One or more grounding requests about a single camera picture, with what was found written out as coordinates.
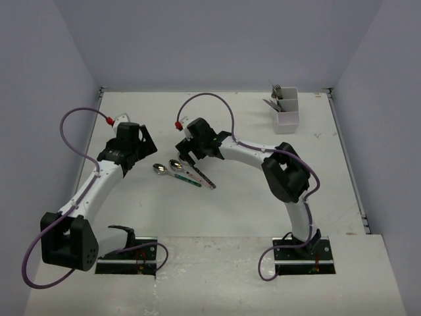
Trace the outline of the pink handled knife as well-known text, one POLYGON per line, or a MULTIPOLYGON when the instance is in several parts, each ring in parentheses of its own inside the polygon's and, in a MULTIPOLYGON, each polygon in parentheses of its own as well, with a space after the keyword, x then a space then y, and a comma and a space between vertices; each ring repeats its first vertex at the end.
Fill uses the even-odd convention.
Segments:
POLYGON ((271 100, 268 100, 268 99, 264 99, 264 102, 267 105, 269 105, 272 109, 274 109, 275 111, 280 112, 280 108, 277 106, 277 103, 275 103, 271 100))

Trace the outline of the all-silver fork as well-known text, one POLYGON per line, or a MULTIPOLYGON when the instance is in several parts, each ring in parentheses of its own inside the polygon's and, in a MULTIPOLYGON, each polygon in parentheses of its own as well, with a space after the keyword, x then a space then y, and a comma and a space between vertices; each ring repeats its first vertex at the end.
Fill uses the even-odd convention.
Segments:
POLYGON ((282 94, 282 87, 279 84, 276 84, 273 86, 274 89, 274 95, 276 96, 276 99, 283 99, 283 94, 282 94))

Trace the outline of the dark floral handled knife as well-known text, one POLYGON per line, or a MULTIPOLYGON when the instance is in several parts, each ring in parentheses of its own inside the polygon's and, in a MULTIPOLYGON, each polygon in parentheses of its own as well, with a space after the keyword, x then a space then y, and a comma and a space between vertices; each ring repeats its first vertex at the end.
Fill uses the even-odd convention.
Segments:
POLYGON ((269 106, 271 106, 271 108, 273 108, 275 111, 277 112, 284 112, 284 108, 280 105, 279 101, 277 99, 273 100, 269 100, 268 101, 269 106))

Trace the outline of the teal handled knife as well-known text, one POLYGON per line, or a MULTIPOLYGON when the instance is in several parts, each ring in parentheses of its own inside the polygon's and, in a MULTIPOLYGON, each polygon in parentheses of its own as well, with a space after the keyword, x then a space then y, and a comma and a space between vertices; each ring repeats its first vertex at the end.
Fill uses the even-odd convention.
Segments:
POLYGON ((280 108, 280 112, 285 112, 285 109, 282 107, 280 101, 277 101, 277 106, 280 108))

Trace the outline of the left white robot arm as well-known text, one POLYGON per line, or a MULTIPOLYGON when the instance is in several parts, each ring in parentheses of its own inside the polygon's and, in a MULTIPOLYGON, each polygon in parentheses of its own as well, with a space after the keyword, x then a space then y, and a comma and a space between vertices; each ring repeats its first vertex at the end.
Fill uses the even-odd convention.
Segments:
POLYGON ((131 258, 137 250, 134 230, 110 225, 95 233, 92 224, 114 187, 140 160, 157 152, 147 127, 121 122, 95 160, 96 165, 76 195, 56 213, 41 219, 41 256, 46 264, 88 271, 95 260, 116 253, 131 258))

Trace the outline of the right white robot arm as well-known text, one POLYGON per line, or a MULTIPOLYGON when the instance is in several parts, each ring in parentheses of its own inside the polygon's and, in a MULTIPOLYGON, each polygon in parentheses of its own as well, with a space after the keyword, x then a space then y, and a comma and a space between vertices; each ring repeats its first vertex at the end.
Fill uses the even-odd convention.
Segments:
POLYGON ((307 259, 317 250, 320 230, 314 225, 307 201, 310 169, 288 143, 279 146, 242 143, 231 132, 215 132, 203 118, 187 117, 175 122, 185 138, 176 145, 180 156, 191 166, 206 157, 236 161, 263 172, 275 198, 285 204, 292 227, 295 254, 307 259))

